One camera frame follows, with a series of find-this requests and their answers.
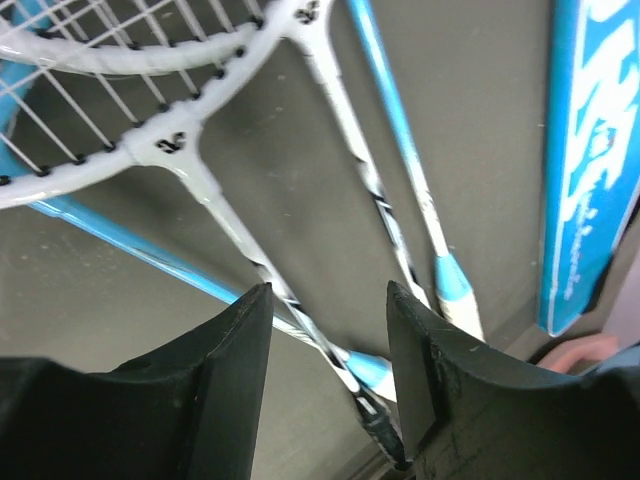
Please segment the black grip badminton racket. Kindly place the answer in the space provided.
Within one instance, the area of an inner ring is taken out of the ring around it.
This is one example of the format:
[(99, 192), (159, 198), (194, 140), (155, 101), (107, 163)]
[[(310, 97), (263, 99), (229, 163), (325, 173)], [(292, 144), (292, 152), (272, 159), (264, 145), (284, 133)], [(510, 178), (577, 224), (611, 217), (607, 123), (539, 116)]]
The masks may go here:
[(69, 154), (65, 163), (44, 167), (33, 160), (20, 175), (1, 178), (1, 205), (14, 208), (69, 194), (111, 178), (131, 167), (152, 166), (174, 173), (192, 197), (221, 226), (240, 253), (274, 289), (302, 332), (312, 340), (349, 390), (362, 427), (397, 467), (408, 461), (401, 437), (377, 391), (365, 384), (349, 366), (345, 354), (331, 343), (282, 278), (222, 194), (202, 161), (198, 141), (206, 121), (224, 107), (258, 72), (282, 40), (296, 43), (307, 57), (312, 73), (342, 115), (348, 98), (328, 38), (328, 1), (272, 1), (265, 6), (248, 2), (250, 18), (234, 25), (219, 2), (213, 10), (222, 24), (219, 33), (197, 31), (189, 41), (172, 43), (160, 36), (152, 46), (133, 48), (124, 41), (124, 24), (108, 17), (104, 31), (80, 41), (66, 37), (64, 28), (75, 23), (81, 10), (70, 1), (3, 2), (12, 17), (1, 21), (1, 57), (26, 67), (16, 79), (1, 84), (12, 100), (9, 116), (26, 109), (24, 87), (38, 79), (54, 82), (58, 73), (150, 78), (211, 65), (215, 71), (202, 86), (191, 86), (187, 99), (163, 103), (146, 120), (135, 121), (118, 140), (104, 139), (99, 152)]

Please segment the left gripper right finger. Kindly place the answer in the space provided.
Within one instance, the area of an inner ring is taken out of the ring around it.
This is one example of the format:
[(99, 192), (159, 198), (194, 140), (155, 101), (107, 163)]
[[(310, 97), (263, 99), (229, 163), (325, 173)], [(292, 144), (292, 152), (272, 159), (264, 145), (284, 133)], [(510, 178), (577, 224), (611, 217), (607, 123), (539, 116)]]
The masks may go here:
[(415, 479), (635, 479), (639, 349), (580, 374), (514, 358), (390, 282), (386, 319), (401, 432)]

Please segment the blue badminton racket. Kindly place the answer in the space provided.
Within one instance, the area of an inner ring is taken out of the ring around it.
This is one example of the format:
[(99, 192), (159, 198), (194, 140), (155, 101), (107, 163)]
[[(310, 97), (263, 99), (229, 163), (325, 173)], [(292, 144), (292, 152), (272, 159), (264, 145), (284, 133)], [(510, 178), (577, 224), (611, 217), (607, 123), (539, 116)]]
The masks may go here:
[(430, 237), (441, 310), (450, 323), (483, 341), (485, 334), (474, 289), (447, 244), (373, 5), (370, 1), (350, 1), (348, 8)]

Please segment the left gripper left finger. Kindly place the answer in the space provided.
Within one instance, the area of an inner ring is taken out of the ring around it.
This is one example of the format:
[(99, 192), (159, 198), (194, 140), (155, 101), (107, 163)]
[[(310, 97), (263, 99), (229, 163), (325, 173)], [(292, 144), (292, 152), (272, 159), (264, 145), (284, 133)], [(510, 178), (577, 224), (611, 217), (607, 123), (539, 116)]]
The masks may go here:
[(271, 345), (260, 283), (221, 313), (108, 372), (1, 360), (5, 479), (247, 479)]

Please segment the blue sport racket bag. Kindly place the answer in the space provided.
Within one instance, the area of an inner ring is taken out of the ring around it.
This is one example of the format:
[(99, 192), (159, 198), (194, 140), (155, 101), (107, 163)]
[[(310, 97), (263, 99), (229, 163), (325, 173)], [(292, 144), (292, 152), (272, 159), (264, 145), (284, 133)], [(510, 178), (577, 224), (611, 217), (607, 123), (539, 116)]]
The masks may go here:
[(556, 1), (538, 326), (589, 311), (639, 200), (639, 4)]

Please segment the white badminton racket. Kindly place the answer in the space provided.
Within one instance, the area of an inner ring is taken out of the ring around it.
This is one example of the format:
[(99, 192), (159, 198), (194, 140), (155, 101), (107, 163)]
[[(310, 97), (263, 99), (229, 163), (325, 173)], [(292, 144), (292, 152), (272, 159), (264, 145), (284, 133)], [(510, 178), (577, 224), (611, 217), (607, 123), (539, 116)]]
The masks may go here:
[[(162, 26), (160, 25), (160, 23), (156, 18), (157, 8), (155, 5), (151, 5), (143, 1), (138, 1), (134, 5), (133, 14), (125, 20), (120, 20), (115, 15), (114, 11), (103, 1), (91, 1), (85, 6), (78, 6), (75, 2), (73, 1), (70, 1), (70, 2), (72, 2), (76, 8), (81, 10), (81, 16), (78, 18), (78, 20), (75, 23), (69, 24), (64, 28), (63, 33), (66, 37), (75, 38), (80, 41), (86, 41), (86, 40), (95, 38), (104, 31), (106, 20), (108, 17), (114, 17), (115, 19), (117, 19), (118, 21), (124, 24), (125, 26), (124, 32), (123, 32), (124, 41), (127, 45), (133, 48), (138, 48), (141, 46), (152, 46), (157, 43), (160, 36), (167, 37)], [(179, 2), (177, 7), (180, 14), (183, 16), (186, 24), (193, 31), (194, 36), (197, 31), (204, 32), (203, 29), (201, 28), (198, 18), (195, 16), (190, 5), (187, 2), (184, 2), (184, 1)], [(327, 33), (328, 33), (328, 38), (330, 42), (331, 42), (331, 39), (329, 34), (329, 20), (330, 20), (331, 13), (329, 14), (326, 20)], [(12, 9), (3, 9), (1, 5), (1, 21), (3, 18), (12, 17), (13, 14), (14, 12)], [(305, 58), (306, 63), (311, 71), (307, 57), (303, 53), (302, 55)], [(23, 73), (26, 72), (26, 67), (23, 65), (16, 65), (8, 61), (5, 61), (5, 62), (7, 62), (12, 66), (22, 67)], [(209, 81), (213, 76), (215, 69), (211, 65), (206, 65), (206, 66), (210, 67), (212, 70), (211, 75), (208, 79)], [(186, 76), (179, 75), (184, 82), (187, 82), (187, 83), (190, 82), (190, 71)], [(339, 72), (340, 72), (340, 79), (343, 84), (340, 67), (339, 67)], [(368, 193), (370, 194), (376, 206), (376, 209), (379, 213), (381, 221), (387, 231), (387, 235), (389, 237), (394, 255), (408, 283), (409, 289), (417, 299), (424, 300), (426, 297), (425, 291), (418, 283), (418, 279), (414, 271), (413, 262), (411, 260), (410, 253), (405, 244), (405, 241), (401, 232), (401, 228), (395, 218), (395, 215), (392, 210), (392, 206), (387, 200), (386, 192), (385, 192), (380, 174), (377, 170), (373, 157), (370, 153), (369, 147), (366, 143), (364, 134), (360, 128), (359, 122), (353, 110), (352, 104), (350, 102), (350, 99), (344, 87), (344, 84), (343, 84), (343, 89), (347, 95), (348, 103), (343, 114), (337, 115), (335, 111), (336, 110), (335, 105), (328, 98), (326, 90), (320, 84), (318, 79), (314, 76), (312, 71), (311, 71), (311, 74), (316, 80), (316, 82), (320, 85), (321, 89), (323, 90), (325, 98), (337, 120), (338, 127), (346, 142), (347, 148), (356, 161), (361, 181), (364, 187), (366, 188), (366, 190), (368, 191)], [(89, 75), (85, 75), (85, 76), (91, 77), (100, 83), (105, 83), (107, 79), (113, 75), (105, 76), (102, 79), (97, 79)], [(134, 77), (138, 77), (145, 82), (151, 82), (157, 76), (153, 76), (150, 78), (142, 78), (139, 76), (134, 76)], [(137, 118), (130, 111), (129, 106), (121, 99), (121, 97), (115, 91), (110, 91), (109, 92), (110, 100), (121, 109), (121, 111), (125, 114), (125, 117), (126, 117), (125, 128), (123, 133), (117, 138), (110, 138), (98, 127), (96, 122), (80, 106), (78, 100), (57, 80), (57, 76), (54, 82), (49, 82), (47, 80), (45, 81), (54, 88), (54, 90), (62, 97), (65, 104), (71, 108), (75, 118), (79, 120), (91, 132), (91, 134), (99, 141), (100, 147), (97, 151), (93, 153), (99, 152), (102, 149), (102, 142), (104, 139), (110, 139), (114, 141), (118, 140), (125, 131), (129, 130), (132, 127), (135, 121), (138, 121), (138, 120), (142, 121), (149, 118), (149, 117), (146, 119)], [(189, 83), (187, 96), (180, 100), (184, 100), (189, 97), (190, 95), (189, 89), (191, 86), (197, 86), (197, 85)], [(172, 102), (167, 101), (165, 99), (160, 99), (158, 102), (157, 112), (159, 111), (159, 108), (163, 103), (172, 103)], [(1, 93), (1, 104), (2, 104), (1, 111), (5, 116), (7, 116), (8, 118), (13, 118), (19, 114), (25, 114), (37, 126), (37, 128), (46, 135), (46, 137), (52, 142), (55, 152), (62, 155), (63, 157), (63, 162), (60, 164), (63, 164), (66, 162), (69, 154), (86, 155), (86, 154), (74, 153), (68, 147), (68, 145), (63, 141), (63, 139), (50, 128), (50, 126), (48, 125), (48, 123), (46, 123), (44, 118), (41, 115), (37, 114), (27, 103), (26, 103), (26, 109), (22, 111), (18, 111), (14, 116), (9, 116), (6, 113), (6, 108), (12, 105), (12, 100), (8, 97), (3, 96), (2, 93)], [(33, 160), (23, 149), (20, 149), (11, 138), (3, 137), (2, 144), (6, 146), (11, 152), (14, 152), (17, 155), (17, 157), (25, 164), (25, 166), (28, 160)]]
[[(73, 2), (78, 6), (85, 6), (91, 1)], [(138, 1), (103, 2), (114, 11), (120, 20), (125, 20), (133, 14), (134, 5)], [(193, 31), (186, 24), (177, 7), (178, 3), (182, 1), (143, 2), (156, 6), (156, 18), (170, 41), (183, 42), (193, 38)], [(192, 1), (184, 2), (190, 5), (193, 13), (200, 22), (201, 28), (206, 34), (219, 32), (222, 28), (221, 23), (212, 10), (211, 5), (213, 2), (221, 3), (227, 17), (234, 24), (242, 24), (249, 19), (249, 12), (246, 9), (246, 3), (249, 1), (240, 2), (233, 10), (228, 10), (224, 3), (220, 1), (206, 1), (202, 4), (197, 4)], [(265, 6), (272, 1), (254, 2), (260, 6)], [(211, 68), (207, 66), (193, 69), (190, 71), (189, 83), (202, 86), (208, 81), (211, 72)], [(12, 66), (1, 58), (1, 83), (3, 80), (16, 79), (22, 73), (22, 67)], [(157, 76), (151, 82), (145, 82), (134, 76), (111, 76), (105, 83), (100, 83), (85, 75), (58, 73), (57, 80), (78, 100), (80, 106), (110, 138), (119, 137), (124, 131), (126, 122), (125, 114), (110, 100), (110, 91), (115, 91), (137, 118), (146, 119), (157, 112), (160, 99), (173, 102), (185, 98), (188, 94), (189, 84), (184, 82), (177, 74)], [(25, 102), (37, 114), (44, 118), (50, 128), (63, 139), (74, 153), (87, 154), (99, 149), (99, 141), (75, 118), (71, 108), (65, 104), (62, 97), (45, 80), (37, 80), (25, 88), (23, 97)], [(201, 159), (208, 169), (209, 167), (206, 163), (203, 150), (202, 137), (208, 122), (220, 110), (206, 121), (198, 141)], [(33, 160), (41, 165), (52, 167), (63, 162), (62, 155), (55, 152), (52, 142), (25, 114), (8, 118), (1, 111), (1, 178), (5, 174), (20, 175), (26, 172), (25, 164), (14, 152), (11, 152), (2, 144), (3, 137), (11, 138), (20, 149), (23, 149)], [(75, 192), (42, 202), (27, 204), (27, 206), (35, 208), (51, 217), (63, 218), (69, 223), (119, 247), (132, 256), (221, 300), (232, 300), (231, 292), (209, 275), (199, 271), (197, 268), (177, 258), (173, 254), (164, 251), (162, 248), (131, 233), (113, 221), (80, 205), (72, 199), (72, 194)], [(302, 332), (288, 308), (281, 301), (280, 303), (288, 311), (289, 319), (283, 320), (275, 318), (275, 327), (313, 346), (319, 351), (312, 340)], [(312, 318), (307, 309), (304, 306), (303, 308)], [(353, 369), (355, 374), (361, 378), (367, 386), (377, 391), (379, 398), (390, 401), (395, 399), (394, 372), (388, 360), (363, 354), (352, 349), (342, 348), (332, 340), (328, 340), (345, 354), (347, 363), (351, 369)]]

